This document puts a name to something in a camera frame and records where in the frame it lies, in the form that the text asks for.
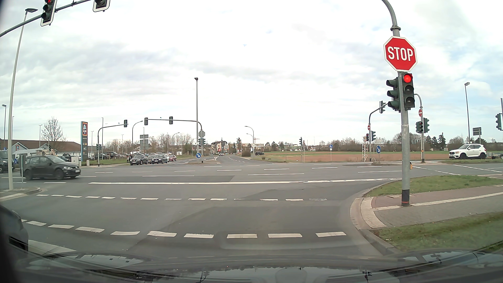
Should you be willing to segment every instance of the traffic sign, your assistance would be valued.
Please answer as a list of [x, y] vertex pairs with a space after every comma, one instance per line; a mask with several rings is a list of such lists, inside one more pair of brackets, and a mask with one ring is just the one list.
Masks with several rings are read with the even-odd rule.
[[392, 36], [384, 43], [384, 59], [397, 72], [409, 72], [417, 64], [415, 48], [405, 37]]

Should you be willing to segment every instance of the white suv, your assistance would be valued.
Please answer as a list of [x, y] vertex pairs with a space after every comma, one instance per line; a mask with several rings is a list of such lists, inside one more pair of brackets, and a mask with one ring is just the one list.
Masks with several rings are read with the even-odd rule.
[[449, 151], [449, 158], [467, 159], [480, 158], [485, 159], [487, 152], [481, 144], [465, 144], [456, 150]]

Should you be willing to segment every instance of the road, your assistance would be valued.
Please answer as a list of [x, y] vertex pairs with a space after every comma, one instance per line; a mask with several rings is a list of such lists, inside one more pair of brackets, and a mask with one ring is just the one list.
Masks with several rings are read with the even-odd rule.
[[[33, 243], [77, 251], [176, 258], [375, 255], [353, 226], [349, 208], [357, 193], [400, 178], [400, 168], [270, 163], [237, 155], [203, 164], [84, 167], [73, 180], [19, 184], [42, 191], [5, 194], [2, 205], [25, 220]], [[447, 174], [503, 174], [503, 165], [429, 163], [411, 171], [411, 177]]]

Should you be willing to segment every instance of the stop sign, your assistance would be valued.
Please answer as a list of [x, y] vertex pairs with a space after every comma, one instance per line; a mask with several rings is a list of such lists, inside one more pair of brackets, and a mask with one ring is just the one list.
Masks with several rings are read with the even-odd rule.
[[384, 43], [384, 59], [397, 72], [409, 72], [417, 64], [415, 48], [405, 37], [392, 36]]

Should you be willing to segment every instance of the dark sedan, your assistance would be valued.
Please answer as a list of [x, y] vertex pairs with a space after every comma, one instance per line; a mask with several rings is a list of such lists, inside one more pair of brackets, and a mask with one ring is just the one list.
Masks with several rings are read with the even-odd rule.
[[144, 155], [141, 155], [141, 154], [137, 154], [137, 155], [133, 156], [133, 158], [131, 158], [131, 160], [129, 161], [129, 164], [131, 164], [131, 165], [147, 164], [147, 157], [145, 157]]
[[33, 178], [63, 180], [66, 177], [74, 179], [80, 175], [80, 168], [71, 162], [66, 162], [59, 156], [36, 155], [26, 159], [26, 167], [23, 174], [27, 180]]

